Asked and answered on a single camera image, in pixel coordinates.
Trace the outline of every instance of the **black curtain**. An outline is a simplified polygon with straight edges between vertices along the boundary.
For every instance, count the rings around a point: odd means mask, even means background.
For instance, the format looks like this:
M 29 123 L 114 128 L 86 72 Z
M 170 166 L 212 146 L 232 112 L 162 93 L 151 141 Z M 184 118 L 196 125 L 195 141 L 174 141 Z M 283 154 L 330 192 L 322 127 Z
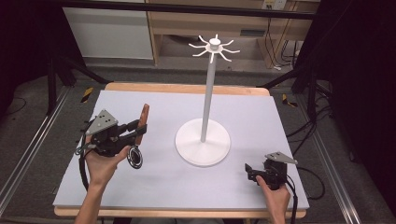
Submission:
M 331 82 L 334 115 L 396 216 L 396 5 L 350 3 L 319 55 L 318 76 Z
M 61 7 L 33 0 L 3 0 L 0 30 L 0 117 L 20 84 L 47 74 L 50 58 L 64 85 L 73 85 L 75 79 L 58 56 L 85 66 Z

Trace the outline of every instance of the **round white base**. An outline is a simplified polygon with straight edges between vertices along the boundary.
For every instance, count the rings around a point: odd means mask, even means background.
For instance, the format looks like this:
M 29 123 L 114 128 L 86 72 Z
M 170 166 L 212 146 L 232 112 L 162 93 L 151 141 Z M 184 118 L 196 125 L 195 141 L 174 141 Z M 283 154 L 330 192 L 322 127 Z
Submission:
M 215 165 L 230 151 L 230 135 L 221 124 L 211 119 L 207 124 L 204 143 L 201 142 L 201 131 L 202 119 L 193 119 L 181 126 L 176 135 L 177 151 L 184 160 L 193 165 Z

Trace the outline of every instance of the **white mug tree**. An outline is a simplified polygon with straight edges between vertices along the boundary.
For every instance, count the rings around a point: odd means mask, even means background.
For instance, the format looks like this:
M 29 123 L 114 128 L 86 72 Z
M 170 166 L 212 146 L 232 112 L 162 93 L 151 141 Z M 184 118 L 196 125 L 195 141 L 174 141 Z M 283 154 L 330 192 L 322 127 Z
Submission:
M 215 38 L 211 38 L 209 42 L 204 41 L 201 36 L 199 38 L 206 43 L 205 46 L 194 46 L 192 44 L 190 46 L 205 50 L 192 56 L 199 57 L 207 52 L 211 53 L 207 68 L 204 115 L 202 119 L 190 120 L 180 127 L 176 136 L 176 147 L 184 160 L 193 165 L 206 167 L 222 161 L 227 156 L 231 146 L 231 139 L 227 130 L 221 124 L 209 119 L 217 54 L 230 62 L 231 60 L 227 59 L 222 54 L 222 51 L 237 53 L 239 50 L 231 51 L 225 49 L 224 46 L 230 45 L 233 40 L 227 44 L 221 44 L 218 35 Z

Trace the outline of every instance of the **white pole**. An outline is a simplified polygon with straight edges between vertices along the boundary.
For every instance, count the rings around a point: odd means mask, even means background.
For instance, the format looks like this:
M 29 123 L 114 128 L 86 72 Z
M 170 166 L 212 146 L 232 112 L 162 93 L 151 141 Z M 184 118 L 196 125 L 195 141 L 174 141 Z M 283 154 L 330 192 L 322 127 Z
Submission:
M 211 62 L 211 60 L 209 60 L 209 65 L 207 67 L 205 106 L 204 106 L 204 116 L 202 119 L 202 131 L 201 131 L 202 143 L 206 141 L 207 123 L 209 122 L 209 111 L 210 111 L 210 104 L 212 101 L 212 91 L 213 91 L 213 84 L 215 82 L 216 61 L 218 56 L 217 54 L 212 54 L 212 57 L 213 57 L 213 61 Z

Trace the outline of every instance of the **wooden table edge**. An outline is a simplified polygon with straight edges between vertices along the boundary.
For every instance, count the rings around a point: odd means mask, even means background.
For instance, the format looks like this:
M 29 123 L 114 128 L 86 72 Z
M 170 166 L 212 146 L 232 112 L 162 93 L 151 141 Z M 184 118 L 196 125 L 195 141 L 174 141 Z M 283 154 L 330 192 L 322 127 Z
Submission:
M 78 207 L 55 206 L 54 212 L 59 217 L 75 217 Z M 298 209 L 296 218 L 305 217 L 306 210 Z M 118 209 L 101 208 L 99 217 L 172 217 L 172 218 L 268 218 L 268 211 L 258 210 L 163 210 L 163 209 Z M 286 212 L 286 218 L 291 217 L 291 211 Z
M 105 91 L 205 93 L 205 88 L 205 85 L 111 82 L 106 85 Z M 213 93 L 231 95 L 270 95 L 269 91 L 265 88 L 242 86 L 214 86 Z

